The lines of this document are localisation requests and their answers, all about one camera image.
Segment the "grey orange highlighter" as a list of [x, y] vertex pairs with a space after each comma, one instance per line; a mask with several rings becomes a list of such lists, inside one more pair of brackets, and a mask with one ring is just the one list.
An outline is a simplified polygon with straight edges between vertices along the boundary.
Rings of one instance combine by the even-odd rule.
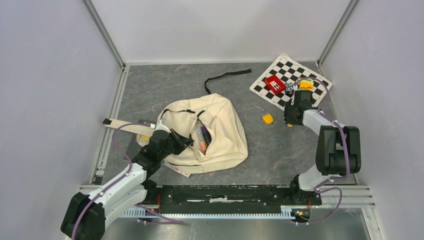
[[206, 150], [207, 150], [207, 148], [208, 148], [208, 145], [207, 145], [207, 143], [205, 141], [205, 138], [203, 136], [203, 132], [202, 132], [202, 130], [201, 130], [200, 127], [197, 127], [195, 129], [195, 132], [196, 132], [196, 135], [197, 135], [197, 138], [198, 138], [198, 143], [199, 143], [199, 146], [200, 146], [200, 151], [202, 153], [205, 153]]

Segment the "purple black highlighter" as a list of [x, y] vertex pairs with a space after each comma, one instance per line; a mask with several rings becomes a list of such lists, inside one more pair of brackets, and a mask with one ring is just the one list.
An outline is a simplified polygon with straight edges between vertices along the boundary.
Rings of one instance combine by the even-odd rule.
[[201, 129], [201, 133], [202, 133], [202, 136], [203, 136], [203, 139], [204, 139], [206, 145], [209, 146], [211, 144], [211, 141], [212, 141], [212, 137], [211, 137], [209, 131], [207, 130], [207, 128], [205, 126], [201, 126], [200, 129]]

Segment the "cream canvas backpack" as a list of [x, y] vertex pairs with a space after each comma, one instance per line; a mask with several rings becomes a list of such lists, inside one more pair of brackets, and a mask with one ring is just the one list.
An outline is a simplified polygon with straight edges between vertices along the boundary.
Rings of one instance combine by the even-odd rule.
[[155, 124], [106, 118], [106, 127], [148, 136], [140, 152], [130, 158], [149, 177], [162, 162], [185, 174], [233, 168], [248, 157], [244, 127], [231, 101], [208, 88], [206, 95], [170, 103]]

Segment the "yellow highlighter cap piece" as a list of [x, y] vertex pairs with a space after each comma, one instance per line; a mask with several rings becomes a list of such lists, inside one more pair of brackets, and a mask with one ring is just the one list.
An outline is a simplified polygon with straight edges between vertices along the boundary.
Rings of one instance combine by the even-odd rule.
[[266, 125], [270, 125], [274, 122], [274, 117], [270, 113], [263, 115], [261, 119]]

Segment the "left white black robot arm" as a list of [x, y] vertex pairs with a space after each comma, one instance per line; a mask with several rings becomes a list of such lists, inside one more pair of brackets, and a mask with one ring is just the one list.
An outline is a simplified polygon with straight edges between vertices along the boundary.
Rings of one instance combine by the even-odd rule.
[[175, 130], [155, 130], [147, 145], [129, 160], [128, 166], [105, 185], [88, 194], [76, 193], [70, 200], [60, 231], [72, 240], [100, 240], [109, 225], [132, 206], [153, 203], [157, 190], [144, 182], [170, 155], [179, 155], [194, 140]]

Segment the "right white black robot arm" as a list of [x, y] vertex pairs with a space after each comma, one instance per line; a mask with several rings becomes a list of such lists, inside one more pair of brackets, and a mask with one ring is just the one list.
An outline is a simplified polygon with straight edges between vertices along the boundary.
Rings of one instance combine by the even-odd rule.
[[362, 167], [360, 130], [346, 126], [313, 106], [312, 92], [295, 90], [284, 107], [287, 124], [305, 126], [318, 136], [315, 164], [296, 175], [289, 185], [289, 199], [302, 204], [335, 179], [345, 179]]

